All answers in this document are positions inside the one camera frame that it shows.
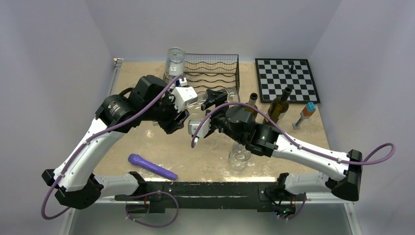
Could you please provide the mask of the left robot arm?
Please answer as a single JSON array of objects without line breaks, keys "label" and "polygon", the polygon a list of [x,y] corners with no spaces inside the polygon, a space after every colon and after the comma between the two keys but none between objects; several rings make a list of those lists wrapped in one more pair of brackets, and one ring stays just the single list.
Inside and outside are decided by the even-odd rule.
[{"label": "left robot arm", "polygon": [[77,148],[59,167],[42,173],[49,191],[61,205],[80,210],[107,196],[142,199],[146,187],[138,173],[104,176],[95,174],[94,169],[117,141],[144,121],[156,122],[167,134],[183,128],[189,116],[187,107],[197,99],[192,87],[166,83],[153,75],[105,98]]}]

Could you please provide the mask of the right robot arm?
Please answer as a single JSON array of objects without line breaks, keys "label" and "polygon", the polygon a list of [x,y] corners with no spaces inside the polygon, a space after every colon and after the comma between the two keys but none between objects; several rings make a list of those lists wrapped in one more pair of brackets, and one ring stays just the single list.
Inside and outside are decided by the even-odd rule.
[{"label": "right robot arm", "polygon": [[283,173],[275,185],[276,196],[287,199],[305,192],[330,192],[334,196],[358,201],[362,177],[362,153],[357,150],[338,152],[324,149],[284,133],[275,126],[255,121],[247,106],[227,102],[227,93],[208,89],[201,105],[206,121],[196,136],[203,138],[215,130],[245,146],[258,156],[296,162],[317,171],[312,174]]}]

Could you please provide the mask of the clear glass bottle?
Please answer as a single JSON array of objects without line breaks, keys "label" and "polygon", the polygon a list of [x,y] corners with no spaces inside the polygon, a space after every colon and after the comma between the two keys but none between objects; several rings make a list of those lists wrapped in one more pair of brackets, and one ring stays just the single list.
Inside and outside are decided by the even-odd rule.
[{"label": "clear glass bottle", "polygon": [[[186,122],[200,121],[204,119],[206,112],[201,110],[201,105],[205,102],[205,100],[208,97],[207,91],[208,89],[206,91],[199,92],[198,101],[195,103],[192,103],[191,105],[187,107],[187,110],[189,112],[189,117],[186,119]],[[239,102],[240,101],[239,93],[236,90],[236,87],[214,89],[214,91],[226,93],[227,102]]]}]

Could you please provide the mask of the olive green wine bottle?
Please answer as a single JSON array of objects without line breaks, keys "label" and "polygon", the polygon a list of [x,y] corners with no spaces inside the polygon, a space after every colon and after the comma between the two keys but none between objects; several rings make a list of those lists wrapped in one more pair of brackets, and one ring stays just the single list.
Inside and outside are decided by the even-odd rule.
[{"label": "olive green wine bottle", "polygon": [[[257,105],[256,105],[257,98],[258,98],[257,93],[251,93],[247,104],[252,107],[257,108]],[[245,110],[252,113],[254,116],[257,116],[257,112],[254,109],[245,106]]]}]

